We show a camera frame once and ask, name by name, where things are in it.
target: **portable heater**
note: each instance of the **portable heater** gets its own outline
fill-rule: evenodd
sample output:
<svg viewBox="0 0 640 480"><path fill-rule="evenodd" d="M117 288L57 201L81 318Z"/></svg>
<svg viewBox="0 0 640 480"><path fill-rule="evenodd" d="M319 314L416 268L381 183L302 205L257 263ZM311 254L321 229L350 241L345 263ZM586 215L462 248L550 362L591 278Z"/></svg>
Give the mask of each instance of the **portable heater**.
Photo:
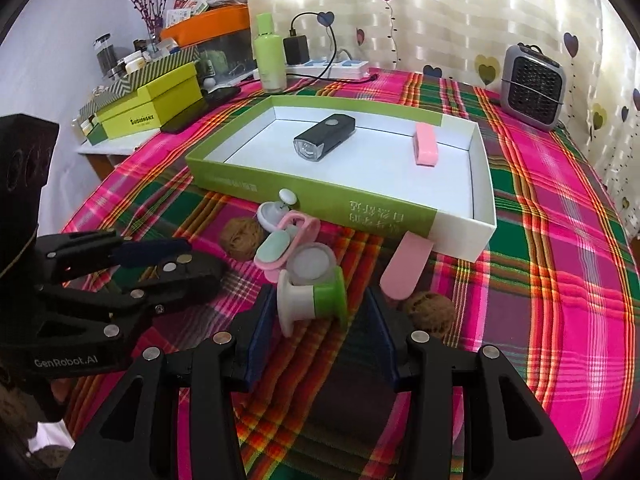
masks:
<svg viewBox="0 0 640 480"><path fill-rule="evenodd" d="M507 49L500 104L509 115L540 130L558 122L566 77L553 59L523 44Z"/></svg>

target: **pink eraser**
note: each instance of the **pink eraser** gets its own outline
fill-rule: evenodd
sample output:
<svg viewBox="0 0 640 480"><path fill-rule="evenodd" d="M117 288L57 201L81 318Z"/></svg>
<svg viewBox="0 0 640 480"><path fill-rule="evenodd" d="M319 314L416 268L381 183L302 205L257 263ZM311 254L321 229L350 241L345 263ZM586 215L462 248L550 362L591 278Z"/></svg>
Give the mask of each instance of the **pink eraser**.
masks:
<svg viewBox="0 0 640 480"><path fill-rule="evenodd" d="M438 163L438 143L433 126L415 123L414 135L415 163L420 166L435 166Z"/></svg>
<svg viewBox="0 0 640 480"><path fill-rule="evenodd" d="M412 295L432 249L433 242L407 231L382 273L382 292L397 301Z"/></svg>

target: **white extension socket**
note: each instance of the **white extension socket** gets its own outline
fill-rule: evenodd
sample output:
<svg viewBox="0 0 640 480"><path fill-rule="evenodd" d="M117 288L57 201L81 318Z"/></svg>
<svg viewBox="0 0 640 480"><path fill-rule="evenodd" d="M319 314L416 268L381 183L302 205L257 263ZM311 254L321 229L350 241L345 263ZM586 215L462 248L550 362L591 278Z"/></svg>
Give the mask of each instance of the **white extension socket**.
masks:
<svg viewBox="0 0 640 480"><path fill-rule="evenodd" d="M287 74L319 76L326 68L326 60L311 60L300 65L287 65ZM331 64L329 70L322 77L329 79L365 79L369 77L369 61L347 60ZM254 78L260 79L258 69L254 70Z"/></svg>

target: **orange lid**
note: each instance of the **orange lid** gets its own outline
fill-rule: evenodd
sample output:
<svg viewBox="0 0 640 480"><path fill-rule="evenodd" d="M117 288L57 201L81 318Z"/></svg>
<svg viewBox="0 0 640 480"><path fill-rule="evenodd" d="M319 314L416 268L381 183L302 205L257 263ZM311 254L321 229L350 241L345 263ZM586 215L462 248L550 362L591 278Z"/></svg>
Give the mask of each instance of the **orange lid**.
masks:
<svg viewBox="0 0 640 480"><path fill-rule="evenodd" d="M165 28L160 33L160 38L174 38L184 48L246 28L250 28L249 7L234 5L207 10L173 27Z"/></svg>

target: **charger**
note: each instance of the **charger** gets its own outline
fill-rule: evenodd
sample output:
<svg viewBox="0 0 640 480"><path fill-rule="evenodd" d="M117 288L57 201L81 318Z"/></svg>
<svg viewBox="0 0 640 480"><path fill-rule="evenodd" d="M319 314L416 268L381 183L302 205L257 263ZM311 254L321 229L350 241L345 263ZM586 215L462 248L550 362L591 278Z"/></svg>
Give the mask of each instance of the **charger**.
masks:
<svg viewBox="0 0 640 480"><path fill-rule="evenodd" d="M282 40L284 45L284 55L288 65L300 65L309 61L309 45L306 36L297 36L292 28L289 31L290 37Z"/></svg>

